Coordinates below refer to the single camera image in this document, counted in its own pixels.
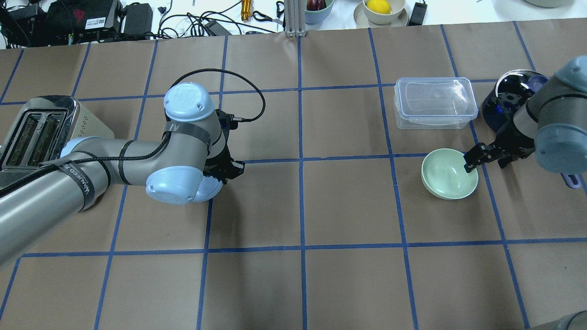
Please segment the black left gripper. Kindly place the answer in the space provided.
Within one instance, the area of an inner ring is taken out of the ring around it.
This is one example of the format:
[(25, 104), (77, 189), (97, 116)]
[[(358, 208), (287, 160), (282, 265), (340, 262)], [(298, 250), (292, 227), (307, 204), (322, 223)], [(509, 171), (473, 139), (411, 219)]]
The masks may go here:
[(203, 173), (207, 177), (215, 177), (228, 184), (228, 180), (233, 180), (244, 173), (245, 163), (234, 160), (230, 153), (222, 131), (217, 140), (211, 145), (208, 158), (205, 161)]

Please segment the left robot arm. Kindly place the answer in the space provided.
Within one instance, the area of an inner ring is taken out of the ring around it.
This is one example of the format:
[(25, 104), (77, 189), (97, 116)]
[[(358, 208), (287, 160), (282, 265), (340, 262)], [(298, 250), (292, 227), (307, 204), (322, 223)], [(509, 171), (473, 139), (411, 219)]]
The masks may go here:
[(66, 219), (94, 205), (110, 186), (143, 186), (174, 205), (207, 201), (244, 172), (228, 148), (230, 116), (207, 90), (181, 82), (164, 96), (160, 142), (75, 138), (61, 158), (1, 190), (1, 267), (13, 263)]

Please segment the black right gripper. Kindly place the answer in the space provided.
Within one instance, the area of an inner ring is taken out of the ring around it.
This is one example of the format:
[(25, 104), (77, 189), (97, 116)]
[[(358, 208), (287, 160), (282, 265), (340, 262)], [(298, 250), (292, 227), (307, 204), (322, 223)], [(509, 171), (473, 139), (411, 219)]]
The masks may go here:
[(507, 122), (497, 131), (491, 145), (478, 143), (463, 155), (464, 170), (471, 173), (477, 167), (493, 162), (496, 150), (502, 157), (498, 159), (501, 168), (519, 159), (526, 159), (535, 152), (534, 139), (518, 130), (513, 122)]

